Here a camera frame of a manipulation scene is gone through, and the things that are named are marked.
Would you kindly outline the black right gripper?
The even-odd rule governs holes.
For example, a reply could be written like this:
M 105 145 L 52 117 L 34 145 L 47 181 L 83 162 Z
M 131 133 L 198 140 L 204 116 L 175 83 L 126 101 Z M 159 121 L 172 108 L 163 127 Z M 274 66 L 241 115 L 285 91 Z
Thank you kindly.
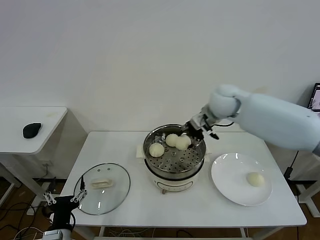
M 199 112 L 180 127 L 179 135 L 188 135 L 191 138 L 191 147 L 197 147 L 204 140 L 204 134 L 212 133 L 212 126 L 213 115 L 208 112 Z

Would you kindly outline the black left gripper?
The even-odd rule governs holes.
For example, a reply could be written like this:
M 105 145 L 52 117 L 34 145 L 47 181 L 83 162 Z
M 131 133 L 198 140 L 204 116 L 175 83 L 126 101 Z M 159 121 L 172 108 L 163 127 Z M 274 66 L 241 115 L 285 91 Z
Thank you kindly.
M 53 220 L 50 228 L 74 228 L 76 225 L 76 218 L 72 211 L 79 207 L 80 202 L 86 197 L 87 190 L 82 175 L 77 181 L 73 196 L 54 197 L 53 191 L 56 187 L 56 177 L 54 177 L 47 189 L 43 193 L 49 209 L 53 212 Z

